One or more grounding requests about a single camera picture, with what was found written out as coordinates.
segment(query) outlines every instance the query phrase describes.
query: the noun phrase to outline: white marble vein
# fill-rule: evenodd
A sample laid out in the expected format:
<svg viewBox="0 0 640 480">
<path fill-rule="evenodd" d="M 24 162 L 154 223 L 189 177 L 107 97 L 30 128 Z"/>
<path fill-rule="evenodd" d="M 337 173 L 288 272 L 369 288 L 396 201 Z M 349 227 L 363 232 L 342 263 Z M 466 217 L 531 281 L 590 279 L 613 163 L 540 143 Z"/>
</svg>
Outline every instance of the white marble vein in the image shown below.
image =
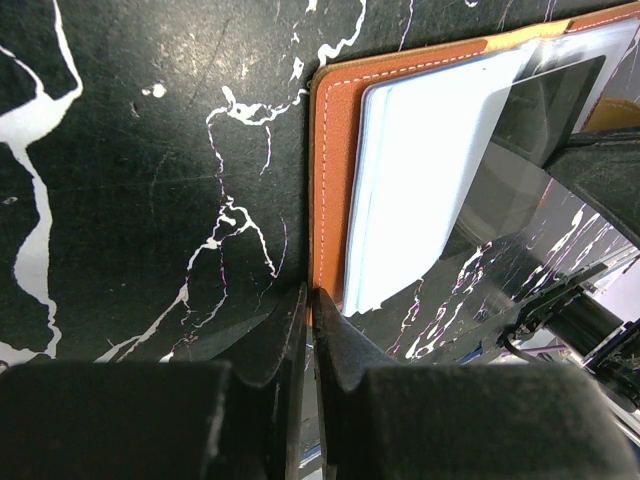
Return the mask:
<svg viewBox="0 0 640 480">
<path fill-rule="evenodd" d="M 424 278 L 419 280 L 418 286 L 413 292 L 413 304 L 407 310 L 407 314 L 402 319 L 402 323 L 400 324 L 400 334 L 396 341 L 387 349 L 387 353 L 393 357 L 398 353 L 400 349 L 400 339 L 404 335 L 405 330 L 411 326 L 415 321 L 418 313 L 420 313 L 420 291 L 422 290 L 422 286 L 424 285 Z"/>
<path fill-rule="evenodd" d="M 360 0 L 362 5 L 362 11 L 356 21 L 356 29 L 350 38 L 341 39 L 335 47 L 332 47 L 328 43 L 325 43 L 318 49 L 318 58 L 320 59 L 319 68 L 324 67 L 327 64 L 327 60 L 330 58 L 336 58 L 342 49 L 346 46 L 352 47 L 356 42 L 358 35 L 360 35 L 360 29 L 362 28 L 362 22 L 364 22 L 364 16 L 367 12 L 367 0 Z"/>
<path fill-rule="evenodd" d="M 553 12 L 556 9 L 556 4 L 558 0 L 547 0 L 547 11 L 544 14 L 544 21 L 550 22 L 553 20 Z"/>
<path fill-rule="evenodd" d="M 402 33 L 402 38 L 400 39 L 400 46 L 398 47 L 398 51 L 402 50 L 404 47 L 404 41 L 407 38 L 407 33 L 409 33 L 409 29 L 411 28 L 411 22 L 413 21 L 413 0 L 409 0 L 409 19 L 407 20 L 407 26 Z"/>
<path fill-rule="evenodd" d="M 504 22 L 507 20 L 507 12 L 509 11 L 512 3 L 513 0 L 509 0 L 507 2 L 507 6 L 504 8 L 504 12 L 502 12 L 502 16 L 500 17 L 500 21 L 498 22 L 498 30 L 500 30 L 501 32 L 504 30 Z"/>
<path fill-rule="evenodd" d="M 636 61 L 638 60 L 638 49 L 640 48 L 638 46 L 639 43 L 640 43 L 640 28 L 638 29 L 638 31 L 634 35 L 633 40 L 631 41 L 631 44 L 629 45 L 629 48 L 627 49 L 626 52 L 624 52 L 624 55 L 622 56 L 622 59 L 620 59 L 620 63 L 618 64 L 618 66 L 616 67 L 615 72 L 613 72 L 613 75 L 612 75 L 612 77 L 614 77 L 618 73 L 618 70 L 619 70 L 620 66 L 622 65 L 622 62 L 624 62 L 624 60 L 629 55 L 631 55 L 633 53 L 633 63 L 631 64 L 631 68 L 629 70 L 629 80 L 627 82 L 626 91 L 629 90 L 629 88 L 631 87 L 631 84 L 632 84 L 633 72 L 636 69 Z"/>
<path fill-rule="evenodd" d="M 545 263 L 542 264 L 542 265 L 537 266 L 533 270 L 533 272 L 531 272 L 529 274 L 529 276 L 527 277 L 525 282 L 521 285 L 521 287 L 518 290 L 518 292 L 511 297 L 512 300 L 515 299 L 522 292 L 522 289 L 524 287 L 526 287 L 539 273 L 543 272 L 545 269 L 547 269 L 549 267 L 550 263 L 555 259 L 556 254 L 567 244 L 567 242 L 569 242 L 569 240 L 571 239 L 571 236 L 575 233 L 575 231 L 580 226 L 580 223 L 582 222 L 582 216 L 583 215 L 584 215 L 584 205 L 573 216 L 573 219 L 571 220 L 571 229 L 567 233 L 565 233 L 553 245 L 553 247 L 551 247 L 551 250 L 549 250 L 549 252 L 547 253 L 547 260 L 545 261 Z M 535 288 L 536 288 L 536 286 L 534 286 L 531 290 L 529 290 L 529 293 L 531 293 Z"/>
<path fill-rule="evenodd" d="M 587 255 L 589 255 L 589 252 L 591 251 L 593 246 L 611 230 L 613 230 L 613 225 L 606 224 L 603 227 L 601 227 L 598 233 L 596 234 L 595 238 L 593 239 L 593 241 L 589 242 L 588 245 L 580 252 L 580 254 L 578 255 L 578 258 L 576 258 L 575 263 L 572 265 L 572 267 L 569 270 L 573 272 L 575 269 L 581 266 L 582 261 L 587 257 Z"/>
<path fill-rule="evenodd" d="M 473 292 L 473 288 L 475 287 L 475 285 L 478 284 L 478 282 L 484 276 L 484 268 L 481 266 L 481 261 L 482 261 L 482 258 L 484 257 L 484 254 L 488 250 L 490 250 L 491 247 L 493 247 L 492 242 L 489 242 L 486 245 L 478 247 L 476 251 L 473 253 L 473 255 L 471 255 L 471 257 L 469 257 L 464 262 L 464 264 L 462 265 L 462 268 L 458 272 L 456 284 L 451 290 L 451 294 L 449 295 L 447 300 L 445 300 L 438 308 L 436 317 L 431 322 L 429 322 L 429 324 L 424 328 L 424 330 L 422 330 L 422 332 L 418 334 L 418 337 L 416 338 L 416 340 L 407 350 L 405 354 L 405 358 L 407 360 L 411 360 L 411 361 L 418 360 L 424 357 L 425 355 L 431 353 L 433 350 L 435 350 L 436 342 L 440 340 L 440 338 L 442 338 L 444 333 L 451 326 L 453 321 L 458 316 L 460 309 L 463 307 L 464 302 L 469 297 L 471 292 Z M 463 297 L 454 308 L 451 318 L 447 320 L 447 322 L 444 325 L 441 326 L 447 314 L 449 303 L 460 294 L 462 294 Z M 430 339 L 432 340 L 426 346 L 420 347 L 420 343 L 422 342 L 422 338 L 425 336 L 425 334 L 427 334 L 427 338 L 426 338 L 427 340 L 430 340 Z"/>
<path fill-rule="evenodd" d="M 31 175 L 38 223 L 24 240 L 14 264 L 16 282 L 26 293 L 38 300 L 48 310 L 48 328 L 52 339 L 43 353 L 56 357 L 62 332 L 56 325 L 56 302 L 49 295 L 49 241 L 53 215 L 49 205 L 47 185 L 33 165 L 27 152 L 30 145 L 51 133 L 65 117 L 71 104 L 83 91 L 83 83 L 76 69 L 67 38 L 62 27 L 62 16 L 57 0 L 53 0 L 54 29 L 58 47 L 76 87 L 54 100 L 47 94 L 42 80 L 20 59 L 0 46 L 0 52 L 22 68 L 35 83 L 35 97 L 27 103 L 0 116 L 0 142 L 6 143 L 16 161 Z"/>
<path fill-rule="evenodd" d="M 362 22 L 364 21 L 364 17 L 366 13 L 366 0 L 360 0 L 360 3 L 362 5 L 362 11 L 356 21 L 354 34 L 348 39 L 341 39 L 335 47 L 332 47 L 328 44 L 322 45 L 318 49 L 318 53 L 317 53 L 318 59 L 320 61 L 320 66 L 326 65 L 328 59 L 335 58 L 345 46 L 352 46 L 356 41 L 356 39 L 358 38 L 358 35 L 360 34 L 360 29 L 362 27 Z M 305 13 L 308 13 L 310 11 L 311 12 L 315 11 L 316 7 L 317 7 L 317 0 L 309 0 L 309 6 Z M 294 42 L 300 43 L 300 38 L 298 37 L 295 31 L 293 32 L 293 36 L 291 38 L 289 48 Z M 293 80 L 301 79 L 303 68 L 304 68 L 304 62 L 300 60 L 300 58 L 295 57 L 292 74 L 291 74 L 291 77 L 289 78 L 289 83 L 291 83 Z M 287 253 L 287 246 L 288 246 L 288 240 L 289 240 L 287 236 L 287 227 L 284 222 L 284 219 L 282 219 L 281 217 L 282 224 L 283 224 L 283 233 L 284 233 L 284 247 L 282 250 L 282 255 L 279 260 L 279 264 L 276 265 L 274 263 L 274 260 L 271 257 L 265 236 L 260 226 L 253 221 L 249 213 L 249 210 L 246 207 L 240 204 L 237 204 L 234 197 L 232 197 L 227 192 L 227 187 L 223 181 L 225 160 L 216 144 L 215 125 L 218 117 L 222 115 L 226 115 L 227 117 L 235 121 L 238 121 L 241 124 L 248 127 L 264 126 L 265 132 L 267 134 L 267 159 L 260 171 L 259 177 L 261 177 L 262 174 L 264 174 L 264 172 L 266 171 L 266 169 L 270 166 L 272 161 L 272 148 L 271 148 L 272 132 L 271 132 L 271 129 L 269 128 L 269 123 L 273 122 L 278 116 L 289 111 L 289 109 L 292 106 L 299 105 L 301 102 L 302 96 L 308 95 L 309 92 L 304 88 L 297 88 L 294 94 L 289 95 L 285 102 L 278 105 L 272 105 L 269 103 L 262 103 L 262 102 L 253 103 L 253 104 L 243 103 L 236 98 L 236 95 L 233 93 L 233 90 L 227 85 L 222 86 L 222 93 L 227 101 L 227 105 L 214 108 L 205 119 L 205 124 L 207 128 L 207 133 L 209 136 L 209 143 L 211 146 L 211 150 L 218 162 L 217 179 L 220 184 L 221 199 L 222 199 L 221 206 L 218 210 L 218 216 L 217 216 L 215 225 L 212 229 L 212 233 L 207 239 L 205 239 L 205 241 L 198 248 L 194 250 L 194 252 L 190 256 L 190 259 L 186 266 L 186 275 L 185 275 L 184 283 L 180 288 L 176 298 L 169 305 L 169 307 L 154 322 L 151 323 L 151 325 L 146 329 L 144 333 L 140 335 L 136 335 L 135 337 L 131 337 L 130 339 L 125 340 L 124 342 L 116 346 L 113 346 L 109 350 L 109 352 L 105 353 L 101 357 L 103 359 L 106 357 L 109 357 L 110 359 L 114 358 L 115 355 L 117 355 L 117 353 L 122 348 L 125 348 L 125 347 L 128 347 L 128 349 L 124 352 L 123 355 L 121 355 L 118 361 L 130 355 L 136 348 L 138 348 L 141 344 L 149 340 L 158 331 L 162 322 L 178 306 L 182 306 L 182 308 L 186 311 L 186 314 L 183 316 L 181 320 L 181 323 L 183 325 L 185 324 L 186 320 L 190 317 L 192 313 L 191 307 L 189 306 L 189 278 L 190 278 L 191 271 L 194 268 L 194 265 L 197 262 L 197 259 L 203 250 L 217 250 L 220 254 L 220 276 L 223 284 L 222 296 L 218 301 L 218 303 L 214 306 L 213 310 L 209 312 L 207 315 L 205 315 L 202 321 L 200 321 L 199 323 L 194 323 L 192 325 L 193 329 L 191 330 L 191 333 L 187 334 L 185 337 L 183 337 L 178 342 L 176 342 L 171 352 L 167 353 L 167 355 L 163 357 L 162 361 L 169 361 L 169 359 L 173 356 L 173 351 L 175 347 L 178 344 L 180 344 L 181 342 L 191 341 L 196 330 L 198 330 L 199 328 L 203 327 L 208 322 L 213 320 L 218 314 L 220 308 L 222 308 L 225 301 L 230 295 L 227 279 L 226 279 L 226 270 L 224 265 L 224 242 L 230 237 L 238 236 L 245 232 L 252 232 L 253 234 L 256 235 L 256 237 L 260 242 L 262 255 L 264 257 L 264 265 L 268 269 L 269 275 L 271 277 L 271 282 L 266 287 L 266 289 L 260 294 L 258 299 L 258 305 L 260 304 L 260 300 L 264 295 L 264 293 L 272 286 L 273 282 L 280 275 L 280 272 L 284 264 L 285 256 Z M 219 233 L 219 228 L 223 223 L 233 227 L 234 230 L 231 233 L 221 235 Z"/>
<path fill-rule="evenodd" d="M 34 352 L 28 348 L 17 349 L 8 343 L 0 342 L 0 360 L 9 365 L 28 362 L 38 353 L 40 352 Z"/>
</svg>

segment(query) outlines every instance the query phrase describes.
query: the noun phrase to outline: orange leather case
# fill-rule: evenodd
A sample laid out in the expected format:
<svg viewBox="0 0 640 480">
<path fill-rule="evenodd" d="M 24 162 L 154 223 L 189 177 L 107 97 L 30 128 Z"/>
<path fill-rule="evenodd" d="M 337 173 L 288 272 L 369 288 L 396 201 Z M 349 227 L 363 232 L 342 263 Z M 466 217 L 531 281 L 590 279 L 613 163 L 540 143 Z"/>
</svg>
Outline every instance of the orange leather case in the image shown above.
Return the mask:
<svg viewBox="0 0 640 480">
<path fill-rule="evenodd" d="M 311 86 L 310 279 L 342 301 L 345 245 L 364 90 L 376 83 L 550 38 L 640 18 L 640 2 L 473 40 L 340 63 L 318 71 Z"/>
</svg>

